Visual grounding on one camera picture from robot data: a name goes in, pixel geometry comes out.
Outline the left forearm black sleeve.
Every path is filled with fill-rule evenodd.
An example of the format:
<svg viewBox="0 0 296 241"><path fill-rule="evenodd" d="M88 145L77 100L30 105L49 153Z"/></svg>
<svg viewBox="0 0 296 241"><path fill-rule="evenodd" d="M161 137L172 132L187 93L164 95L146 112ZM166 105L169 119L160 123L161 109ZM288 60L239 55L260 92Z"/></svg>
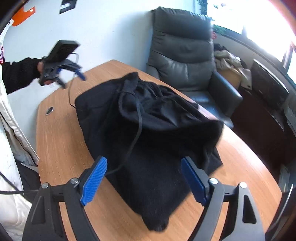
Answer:
<svg viewBox="0 0 296 241"><path fill-rule="evenodd" d="M11 94L27 87L34 79L40 78L38 64L41 59L25 58L19 62L5 62L2 65L3 82L6 93Z"/></svg>

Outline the person's left hand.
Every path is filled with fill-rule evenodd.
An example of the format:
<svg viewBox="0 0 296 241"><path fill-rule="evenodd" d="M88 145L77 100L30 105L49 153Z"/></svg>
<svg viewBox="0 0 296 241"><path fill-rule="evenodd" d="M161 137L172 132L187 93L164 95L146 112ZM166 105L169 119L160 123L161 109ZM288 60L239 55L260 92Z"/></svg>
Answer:
<svg viewBox="0 0 296 241"><path fill-rule="evenodd" d="M54 83L54 80L43 80L43 81L41 81L43 79L43 77L44 77L43 68L44 68L44 63L42 61L40 61L37 64L37 70L40 73L40 85L44 86L44 85L50 85L50 84Z"/></svg>

